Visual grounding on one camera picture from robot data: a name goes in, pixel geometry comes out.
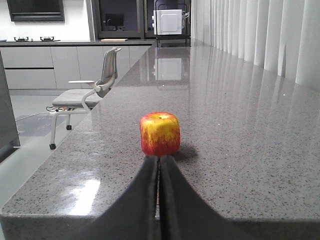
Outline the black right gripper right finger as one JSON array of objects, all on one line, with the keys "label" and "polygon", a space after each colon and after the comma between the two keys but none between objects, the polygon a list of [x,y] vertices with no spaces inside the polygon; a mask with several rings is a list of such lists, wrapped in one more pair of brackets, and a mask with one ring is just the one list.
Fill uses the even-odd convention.
[{"label": "black right gripper right finger", "polygon": [[172,156],[159,160],[160,229],[163,240],[251,240],[193,190]]}]

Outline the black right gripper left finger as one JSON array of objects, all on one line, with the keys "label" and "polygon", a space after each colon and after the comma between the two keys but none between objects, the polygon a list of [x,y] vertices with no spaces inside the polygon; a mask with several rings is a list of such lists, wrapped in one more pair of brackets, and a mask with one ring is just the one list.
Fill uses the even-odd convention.
[{"label": "black right gripper left finger", "polygon": [[71,240],[155,240],[158,158],[146,156],[133,182],[98,218]]}]

